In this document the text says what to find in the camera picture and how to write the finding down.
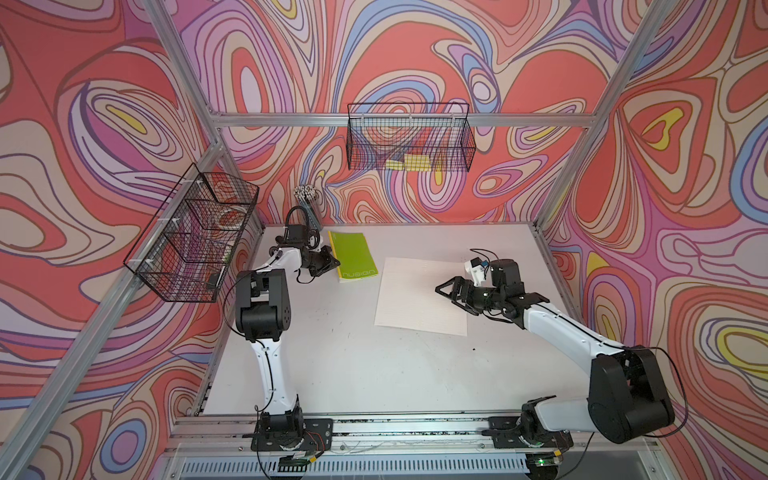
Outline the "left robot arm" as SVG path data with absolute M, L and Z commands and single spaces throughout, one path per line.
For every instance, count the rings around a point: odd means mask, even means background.
M 281 337 L 292 322 L 288 277 L 305 273 L 314 281 L 339 266 L 320 230 L 312 225 L 309 209 L 299 205 L 286 215 L 283 233 L 275 237 L 268 260 L 236 277 L 234 331 L 251 344 L 264 387 L 265 405 L 257 409 L 258 435 L 304 435 L 299 394 L 282 359 Z

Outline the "orange cover notebook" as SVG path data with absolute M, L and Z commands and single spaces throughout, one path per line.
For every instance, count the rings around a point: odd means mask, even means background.
M 388 257 L 374 324 L 465 337 L 467 314 L 435 291 L 463 273 L 460 263 Z

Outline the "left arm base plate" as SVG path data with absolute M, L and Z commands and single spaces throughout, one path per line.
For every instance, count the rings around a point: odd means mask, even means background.
M 334 421 L 330 417 L 289 421 L 264 417 L 256 423 L 250 449 L 254 452 L 324 452 L 332 446 Z

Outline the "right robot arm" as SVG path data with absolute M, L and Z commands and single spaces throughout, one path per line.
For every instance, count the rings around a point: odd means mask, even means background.
M 510 434 L 539 447 L 556 434 L 582 431 L 623 444 L 671 436 L 683 427 L 656 357 L 659 348 L 624 345 L 570 318 L 547 297 L 526 290 L 512 259 L 475 258 L 465 270 L 466 277 L 437 285 L 436 294 L 472 316 L 515 325 L 544 339 L 587 375 L 585 397 L 529 400 L 513 426 L 495 429 L 493 435 Z

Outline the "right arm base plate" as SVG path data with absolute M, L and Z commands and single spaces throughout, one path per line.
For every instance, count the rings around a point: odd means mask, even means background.
M 548 431 L 527 415 L 495 416 L 488 418 L 488 427 L 481 435 L 489 437 L 496 449 L 559 449 L 573 447 L 568 431 Z

